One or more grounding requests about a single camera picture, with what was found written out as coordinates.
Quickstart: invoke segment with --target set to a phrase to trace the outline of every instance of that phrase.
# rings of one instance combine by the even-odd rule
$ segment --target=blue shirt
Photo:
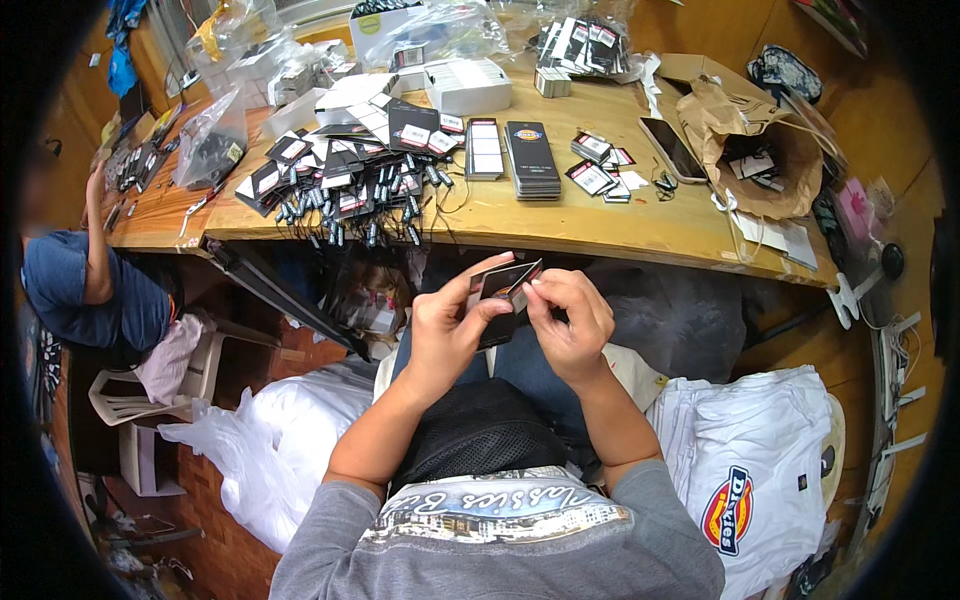
[[[30,240],[23,257],[23,285],[37,316],[65,340],[109,348],[122,335],[133,349],[155,346],[170,325],[170,297],[110,247],[107,257],[113,297],[84,304],[85,231],[54,231]]]

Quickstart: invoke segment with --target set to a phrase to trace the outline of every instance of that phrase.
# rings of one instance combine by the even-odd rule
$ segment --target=smartphone
[[[640,117],[636,123],[653,142],[654,148],[678,181],[707,183],[707,174],[669,123],[652,117]]]

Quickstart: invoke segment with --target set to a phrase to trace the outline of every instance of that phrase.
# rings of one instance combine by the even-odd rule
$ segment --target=wooden table
[[[580,160],[569,150],[569,141],[577,127],[597,132],[615,146],[626,148],[637,163],[633,170],[645,179],[649,180],[652,172],[656,175],[662,169],[662,161],[636,123],[638,116],[649,114],[642,88],[637,84],[577,81],[569,97],[548,100],[533,88],[529,73],[509,74],[514,81],[512,105],[490,116],[495,116],[501,126],[508,120],[542,122],[558,170],[565,171]],[[660,84],[664,92],[659,96],[660,111],[674,130],[679,131],[675,106],[681,93],[666,82]],[[429,106],[423,91],[408,92],[404,99]],[[134,217],[121,220],[108,240],[110,244],[135,250],[194,252],[201,234],[219,240],[289,237],[284,228],[277,228],[274,215],[260,217],[233,197],[234,189],[243,178],[263,164],[263,155],[273,143],[272,139],[265,139],[257,127],[266,116],[266,109],[248,111],[251,142],[247,155],[230,176],[225,190],[211,203],[212,207],[205,207],[190,218],[182,238],[179,233],[183,213],[203,192],[172,188],[164,198],[155,199],[158,194],[150,189],[141,196]],[[454,159],[463,164],[464,153],[456,153]],[[169,180],[169,175],[164,173],[169,173],[167,170],[172,170],[175,164],[176,155],[168,159],[156,180]],[[451,167],[451,173],[456,171],[456,167]],[[768,248],[760,249],[748,263],[746,258],[754,253],[756,245],[745,242],[738,229],[732,231],[727,216],[714,206],[705,185],[681,184],[669,202],[658,202],[656,188],[650,185],[635,192],[629,204],[605,204],[561,177],[563,195],[559,201],[521,202],[514,198],[509,178],[469,183],[457,175],[452,178],[456,185],[444,200],[443,208],[462,207],[452,214],[444,214],[442,219],[434,219],[436,202],[429,203],[423,220],[423,234],[428,240],[455,240],[459,244],[495,249],[537,249],[647,260],[818,287],[836,283],[837,270],[830,259],[827,242],[812,218],[800,222],[807,228],[817,255],[818,270],[811,271]],[[639,203],[637,198],[646,204]],[[316,225],[319,215],[313,213],[312,218]]]

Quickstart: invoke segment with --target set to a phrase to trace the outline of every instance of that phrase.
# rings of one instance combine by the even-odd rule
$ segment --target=blue jeans
[[[410,361],[413,333],[413,328],[408,327],[400,340],[391,381],[396,379]],[[553,373],[533,327],[521,327],[514,332],[514,338],[510,342],[497,347],[493,376],[506,380],[531,400],[540,417],[569,446],[574,464],[585,473],[599,467],[599,461],[590,444],[580,398]],[[477,352],[454,385],[488,378],[490,376],[487,374],[486,355],[484,352]]]

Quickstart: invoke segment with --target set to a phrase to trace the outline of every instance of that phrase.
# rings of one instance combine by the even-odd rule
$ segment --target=clothing pile
[[[804,365],[727,385],[671,379],[647,411],[677,495],[723,561],[724,600],[767,588],[817,551],[830,410]]]

